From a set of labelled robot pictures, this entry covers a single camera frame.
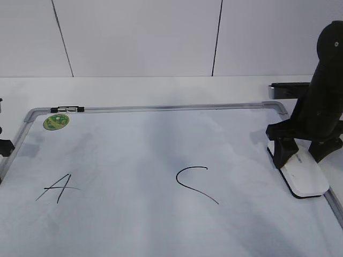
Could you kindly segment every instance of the black clamp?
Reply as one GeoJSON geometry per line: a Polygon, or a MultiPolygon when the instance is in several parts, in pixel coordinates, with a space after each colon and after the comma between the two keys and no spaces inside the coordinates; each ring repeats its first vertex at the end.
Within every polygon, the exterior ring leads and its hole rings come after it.
{"type": "Polygon", "coordinates": [[[4,140],[0,139],[0,155],[4,157],[9,157],[11,153],[14,151],[15,147],[11,140],[4,140]]]}
{"type": "Polygon", "coordinates": [[[59,106],[59,107],[52,107],[50,108],[50,112],[52,114],[56,114],[58,112],[84,112],[85,107],[73,105],[73,106],[59,106]]]}

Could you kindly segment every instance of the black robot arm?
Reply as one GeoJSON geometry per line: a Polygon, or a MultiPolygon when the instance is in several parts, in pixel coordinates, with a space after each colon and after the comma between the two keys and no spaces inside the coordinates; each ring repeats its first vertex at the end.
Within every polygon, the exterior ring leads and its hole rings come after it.
{"type": "Polygon", "coordinates": [[[299,149],[295,138],[312,141],[309,152],[319,162],[343,146],[343,21],[320,34],[319,63],[307,90],[299,96],[290,119],[267,127],[274,141],[273,162],[280,169],[299,149]]]}

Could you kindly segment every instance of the table surface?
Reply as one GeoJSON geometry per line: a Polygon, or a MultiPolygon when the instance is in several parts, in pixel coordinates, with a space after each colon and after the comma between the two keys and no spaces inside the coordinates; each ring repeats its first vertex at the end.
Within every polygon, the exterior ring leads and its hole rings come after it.
{"type": "MultiPolygon", "coordinates": [[[[27,112],[37,107],[117,107],[268,101],[273,82],[308,82],[311,75],[158,78],[0,78],[2,139],[13,139],[27,112]]],[[[295,100],[281,100],[289,113],[295,100]]],[[[320,166],[343,202],[343,170],[333,153],[320,166]]]]}

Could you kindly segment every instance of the green sticker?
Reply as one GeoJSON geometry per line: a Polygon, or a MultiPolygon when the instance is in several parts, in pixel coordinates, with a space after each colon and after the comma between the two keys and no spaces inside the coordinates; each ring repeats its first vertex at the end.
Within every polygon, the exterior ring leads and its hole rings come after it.
{"type": "Polygon", "coordinates": [[[44,123],[43,127],[46,130],[60,130],[61,128],[67,126],[69,123],[69,117],[64,114],[56,114],[47,118],[44,123]]]}

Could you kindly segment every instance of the white wall panel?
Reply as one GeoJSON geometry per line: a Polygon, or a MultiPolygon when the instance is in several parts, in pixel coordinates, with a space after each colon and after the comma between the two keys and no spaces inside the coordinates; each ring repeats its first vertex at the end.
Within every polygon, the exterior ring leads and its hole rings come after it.
{"type": "Polygon", "coordinates": [[[220,0],[55,0],[76,77],[211,75],[220,0]]]}
{"type": "Polygon", "coordinates": [[[0,77],[69,77],[51,0],[0,1],[0,77]]]}
{"type": "Polygon", "coordinates": [[[313,74],[343,0],[223,0],[214,75],[313,74]]]}

